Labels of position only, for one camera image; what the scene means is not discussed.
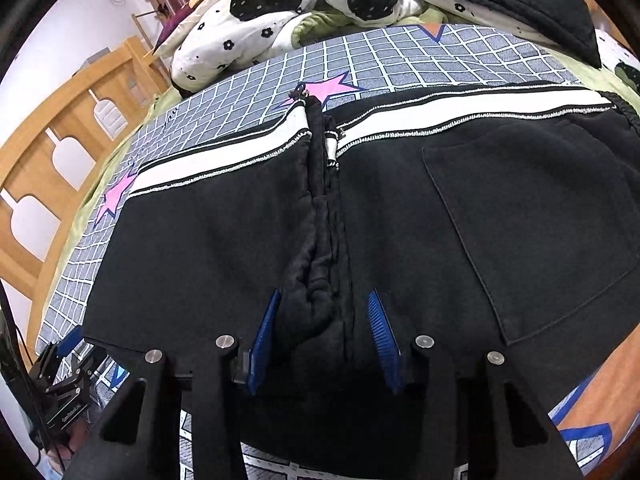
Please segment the person's hand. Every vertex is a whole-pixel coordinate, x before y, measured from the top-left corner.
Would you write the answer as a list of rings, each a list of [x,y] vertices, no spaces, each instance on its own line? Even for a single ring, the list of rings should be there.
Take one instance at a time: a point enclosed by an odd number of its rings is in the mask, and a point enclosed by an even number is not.
[[[54,441],[54,445],[47,452],[51,467],[62,474],[63,468],[85,444],[89,433],[89,424],[85,416],[80,416],[68,426]]]

